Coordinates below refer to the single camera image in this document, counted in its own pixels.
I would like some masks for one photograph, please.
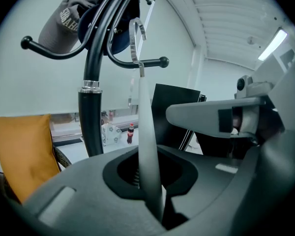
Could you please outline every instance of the orange cushion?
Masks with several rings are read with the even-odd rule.
[[[20,202],[59,173],[49,120],[50,115],[0,117],[0,163]]]

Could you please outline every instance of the gray baseball cap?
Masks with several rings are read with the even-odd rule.
[[[45,24],[38,43],[57,54],[70,52],[78,41],[80,18],[84,12],[101,1],[63,0]]]

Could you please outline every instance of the white roller blind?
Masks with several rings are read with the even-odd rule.
[[[30,35],[38,40],[50,15],[62,0],[19,0],[0,28],[0,116],[72,113],[78,111],[77,89],[81,86],[87,52],[74,58],[52,60],[23,50],[21,39]],[[144,22],[148,12],[140,4]],[[193,46],[178,15],[166,0],[156,0],[143,44],[141,59],[167,56],[168,68],[147,68],[150,94],[155,83],[186,87]],[[129,48],[117,55],[131,61]],[[100,87],[102,109],[126,108],[133,71],[103,58]]]

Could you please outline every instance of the black coat rack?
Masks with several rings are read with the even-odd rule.
[[[79,90],[79,115],[82,135],[89,156],[103,154],[101,138],[101,96],[102,90],[99,87],[99,74],[103,58],[103,50],[106,48],[107,56],[116,65],[133,69],[139,68],[133,62],[123,62],[114,57],[112,53],[112,42],[114,31],[110,30],[108,37],[107,29],[115,29],[121,20],[130,0],[103,0],[91,22],[82,44],[75,50],[66,54],[56,54],[33,41],[30,36],[26,36],[21,41],[23,49],[30,49],[40,55],[50,59],[69,59],[78,55],[89,41],[92,41],[88,50],[85,63],[83,86]],[[94,34],[95,24],[101,18],[96,34]],[[144,67],[167,67],[169,60],[166,57],[159,59],[141,60]]]

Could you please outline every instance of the cap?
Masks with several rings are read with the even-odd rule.
[[[80,18],[102,0],[63,0],[42,29],[38,43],[50,51],[64,54],[78,41]]]
[[[92,22],[94,15],[98,9],[99,5],[95,5],[85,12],[80,20],[78,26],[78,37],[79,41],[82,43],[85,34]],[[117,54],[126,49],[130,44],[129,38],[129,22],[131,19],[140,17],[140,0],[131,0],[123,13],[121,20],[117,26],[117,31],[114,34],[114,39],[112,43],[112,52]],[[90,42],[86,45],[86,49],[89,49]]]

